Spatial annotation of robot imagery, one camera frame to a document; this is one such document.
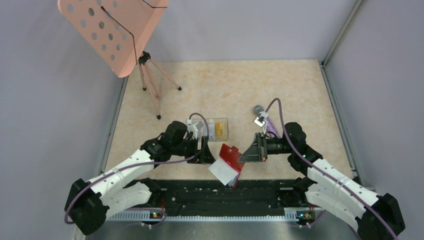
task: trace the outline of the hole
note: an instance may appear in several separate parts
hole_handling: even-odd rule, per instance
[[[94,10],[91,7],[88,9],[88,14],[90,14],[90,16],[94,16]]]
[[[81,23],[81,27],[83,28],[87,27],[87,22],[84,19],[81,19],[80,23]]]
[[[71,14],[73,14],[74,13],[74,6],[72,5],[72,4],[68,4],[67,5],[67,11],[68,12],[70,12]]]

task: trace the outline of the white wall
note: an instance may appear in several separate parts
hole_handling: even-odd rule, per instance
[[[329,64],[362,179],[399,201],[422,239],[424,1],[369,0]]]
[[[122,85],[56,0],[0,7],[0,239],[68,240],[71,184],[89,179]]]
[[[160,61],[323,60],[356,0],[170,0],[146,47]]]

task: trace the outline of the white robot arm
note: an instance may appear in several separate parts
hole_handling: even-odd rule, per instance
[[[321,154],[306,144],[306,134],[297,122],[287,123],[285,129],[287,132],[281,138],[256,133],[252,145],[238,161],[264,162],[268,155],[291,154],[287,158],[291,167],[306,176],[298,178],[293,186],[294,194],[300,202],[320,206],[332,213],[351,226],[362,239],[393,239],[393,235],[363,203],[371,206],[396,235],[405,229],[399,204],[393,196],[388,193],[380,196],[335,169]]]
[[[158,188],[152,181],[129,184],[141,174],[152,170],[154,165],[199,160],[207,162],[213,158],[207,148],[208,138],[203,137],[202,147],[198,150],[198,139],[192,131],[188,130],[186,124],[173,121],[159,137],[147,140],[130,157],[108,172],[88,181],[75,181],[65,205],[65,222],[75,223],[85,235],[92,234],[114,214],[145,204],[150,199],[152,189]],[[167,162],[172,155],[183,156],[185,159]]]

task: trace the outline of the pink music stand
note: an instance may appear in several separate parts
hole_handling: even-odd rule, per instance
[[[143,50],[168,2],[169,0],[58,0],[57,5],[60,13],[112,71],[123,78],[133,71],[135,65],[140,64],[139,58],[143,57]],[[154,60],[149,60],[181,90]],[[149,89],[156,116],[160,119],[159,88],[149,66],[140,64],[139,68],[143,89]]]

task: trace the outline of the beige speckled surface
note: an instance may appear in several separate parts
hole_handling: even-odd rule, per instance
[[[163,88],[160,100],[162,119],[157,120],[152,100],[142,90],[138,67],[129,76],[113,136],[106,170],[119,164],[146,140],[164,132],[174,120],[184,122],[193,112],[206,118],[228,118],[229,141],[226,144],[245,151],[261,129],[253,123],[254,105],[266,107],[278,97],[286,122],[298,122],[308,144],[334,167],[352,177],[327,89],[317,60],[196,61],[160,63],[182,86],[178,91],[150,64]],[[281,133],[277,104],[269,111]],[[209,147],[218,157],[221,143]],[[158,166],[140,178],[215,179],[209,165],[178,163]],[[271,155],[265,163],[248,163],[240,179],[292,179],[302,175],[294,171],[287,155]]]

